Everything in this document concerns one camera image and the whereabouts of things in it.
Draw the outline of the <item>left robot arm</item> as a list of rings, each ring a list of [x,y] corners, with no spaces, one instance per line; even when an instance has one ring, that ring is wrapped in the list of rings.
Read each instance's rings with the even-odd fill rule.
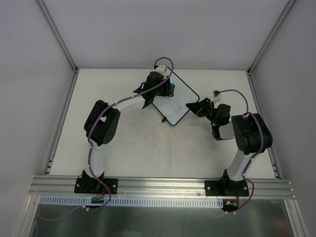
[[[175,85],[166,74],[165,65],[156,66],[149,73],[145,82],[133,91],[133,95],[108,104],[103,100],[95,102],[85,124],[84,130],[90,144],[88,165],[83,170],[79,182],[80,193],[103,193],[105,146],[116,134],[119,118],[122,113],[142,110],[151,105],[155,97],[172,97]]]

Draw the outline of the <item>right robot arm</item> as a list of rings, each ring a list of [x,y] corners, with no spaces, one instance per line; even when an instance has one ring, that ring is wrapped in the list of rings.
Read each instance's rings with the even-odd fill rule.
[[[255,158],[273,143],[262,117],[253,113],[230,116],[231,106],[220,104],[215,107],[208,98],[186,106],[199,118],[205,117],[211,122],[212,136],[217,141],[235,139],[237,144],[237,153],[222,177],[218,181],[204,182],[206,196],[249,196],[245,175]]]

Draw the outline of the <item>small black-framed whiteboard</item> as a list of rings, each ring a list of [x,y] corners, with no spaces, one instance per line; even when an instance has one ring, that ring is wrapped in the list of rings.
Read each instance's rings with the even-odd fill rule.
[[[175,73],[172,73],[170,83],[175,85],[174,95],[157,96],[153,105],[162,114],[163,122],[175,126],[189,112],[186,104],[198,102],[199,96]]]

